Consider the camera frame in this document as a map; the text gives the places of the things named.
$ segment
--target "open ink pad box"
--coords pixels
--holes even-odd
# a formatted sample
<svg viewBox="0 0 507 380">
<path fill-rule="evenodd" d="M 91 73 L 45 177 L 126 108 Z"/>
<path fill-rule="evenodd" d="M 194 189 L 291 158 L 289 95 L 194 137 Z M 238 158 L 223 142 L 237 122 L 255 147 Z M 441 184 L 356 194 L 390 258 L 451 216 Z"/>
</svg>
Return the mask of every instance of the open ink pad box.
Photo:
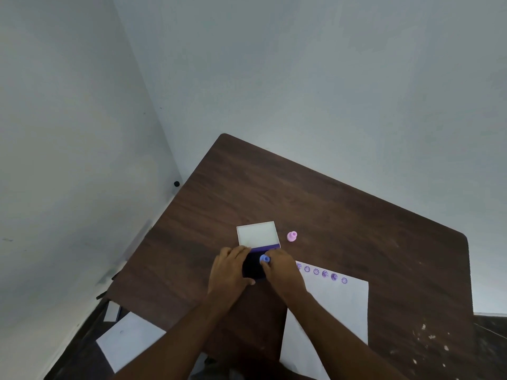
<svg viewBox="0 0 507 380">
<path fill-rule="evenodd" d="M 280 248 L 274 221 L 238 226 L 239 245 L 251 248 L 243 263 L 243 277 L 254 280 L 264 279 L 266 275 L 259 258 L 270 249 Z"/>
</svg>

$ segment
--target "white wall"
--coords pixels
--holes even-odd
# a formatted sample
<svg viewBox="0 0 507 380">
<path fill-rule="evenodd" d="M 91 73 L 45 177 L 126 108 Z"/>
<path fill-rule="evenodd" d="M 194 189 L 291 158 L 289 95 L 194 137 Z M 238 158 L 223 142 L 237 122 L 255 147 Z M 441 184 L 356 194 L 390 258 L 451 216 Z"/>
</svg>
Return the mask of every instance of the white wall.
<svg viewBox="0 0 507 380">
<path fill-rule="evenodd" d="M 111 0 L 0 0 L 2 379 L 44 375 L 178 177 Z"/>
<path fill-rule="evenodd" d="M 185 179 L 269 149 L 465 233 L 507 314 L 506 0 L 114 2 Z"/>
</svg>

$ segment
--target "dark brown table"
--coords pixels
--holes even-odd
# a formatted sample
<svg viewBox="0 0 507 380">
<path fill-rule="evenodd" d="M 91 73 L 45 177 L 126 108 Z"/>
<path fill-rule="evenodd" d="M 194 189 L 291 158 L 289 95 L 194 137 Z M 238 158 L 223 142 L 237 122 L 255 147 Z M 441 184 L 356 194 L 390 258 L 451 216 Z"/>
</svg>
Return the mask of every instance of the dark brown table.
<svg viewBox="0 0 507 380">
<path fill-rule="evenodd" d="M 167 330 L 204 297 L 215 255 L 237 245 L 236 227 L 271 220 L 296 260 L 369 282 L 369 346 L 403 374 L 475 377 L 463 234 L 226 134 L 107 296 Z M 267 281 L 248 287 L 206 353 L 277 361 L 286 311 Z"/>
</svg>

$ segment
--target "paper sheet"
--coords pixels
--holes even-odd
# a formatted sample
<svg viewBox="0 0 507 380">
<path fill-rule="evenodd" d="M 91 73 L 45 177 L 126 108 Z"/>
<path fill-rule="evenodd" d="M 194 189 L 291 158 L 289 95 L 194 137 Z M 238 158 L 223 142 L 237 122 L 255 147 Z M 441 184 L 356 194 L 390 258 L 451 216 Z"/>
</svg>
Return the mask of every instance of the paper sheet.
<svg viewBox="0 0 507 380">
<path fill-rule="evenodd" d="M 304 262 L 297 262 L 306 289 L 337 320 L 368 344 L 368 282 Z M 287 311 L 280 362 L 293 372 L 328 380 L 310 339 Z"/>
<path fill-rule="evenodd" d="M 163 329 L 130 312 L 97 339 L 116 373 L 165 334 Z"/>
</svg>

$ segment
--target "right hand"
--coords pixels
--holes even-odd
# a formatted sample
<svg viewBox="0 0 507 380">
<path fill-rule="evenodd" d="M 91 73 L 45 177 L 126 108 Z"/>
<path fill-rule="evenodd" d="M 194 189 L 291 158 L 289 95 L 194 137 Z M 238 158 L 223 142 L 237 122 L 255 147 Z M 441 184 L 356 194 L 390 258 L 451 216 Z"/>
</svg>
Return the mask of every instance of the right hand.
<svg viewBox="0 0 507 380">
<path fill-rule="evenodd" d="M 306 292 L 305 281 L 295 260 L 283 249 L 270 249 L 266 252 L 271 261 L 261 262 L 266 278 L 287 305 L 294 297 Z"/>
</svg>

